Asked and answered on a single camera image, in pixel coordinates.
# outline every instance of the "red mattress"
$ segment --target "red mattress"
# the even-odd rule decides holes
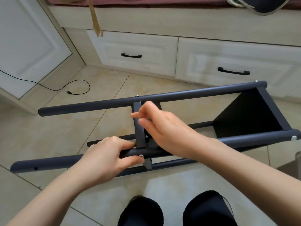
[[[156,5],[167,5],[167,4],[196,4],[204,6],[229,6],[230,4],[226,0],[92,0],[94,6],[108,6],[108,5],[145,5],[145,6],[156,6]],[[60,0],[48,0],[51,4],[64,4]],[[71,5],[76,6],[87,6],[86,1],[72,3]],[[285,8],[289,9],[301,9],[301,0],[289,0]]]

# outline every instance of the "left hand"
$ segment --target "left hand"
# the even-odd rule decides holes
[[[83,190],[113,179],[124,169],[144,163],[141,156],[119,158],[121,150],[130,149],[135,142],[107,137],[92,145],[68,171],[77,177]]]

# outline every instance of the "metal frame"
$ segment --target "metal frame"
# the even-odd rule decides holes
[[[239,152],[283,141],[299,140],[301,132],[291,128],[266,91],[266,87],[267,83],[260,81],[206,89],[85,102],[41,108],[39,109],[39,115],[51,116],[126,106],[132,106],[132,111],[138,111],[146,101],[154,102],[161,109],[160,102],[241,93],[213,121],[190,124],[189,126],[193,129],[213,126],[218,140]],[[151,161],[152,158],[171,156],[171,154],[160,148],[150,134],[138,124],[135,118],[134,126],[135,134],[121,136],[120,138],[125,140],[136,139],[137,147],[122,150],[120,158],[143,155],[145,163],[143,166],[128,168],[117,175],[117,177],[196,162],[190,159],[177,159],[153,164]],[[87,145],[90,147],[99,141],[101,140],[91,141]],[[81,157],[82,155],[74,155],[18,161],[13,163],[11,171],[14,173],[23,173],[68,168],[80,160]]]

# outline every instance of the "forearm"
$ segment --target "forearm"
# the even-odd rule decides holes
[[[212,138],[197,141],[197,160],[210,167],[278,225],[301,224],[301,181]]]
[[[7,226],[60,225],[81,187],[72,171],[66,171],[35,197]]]

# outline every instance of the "right hand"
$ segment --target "right hand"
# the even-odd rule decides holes
[[[195,144],[200,135],[171,112],[159,110],[151,101],[141,106],[138,112],[131,113],[138,118],[138,123],[144,127],[156,143],[169,153],[188,159],[195,159]]]

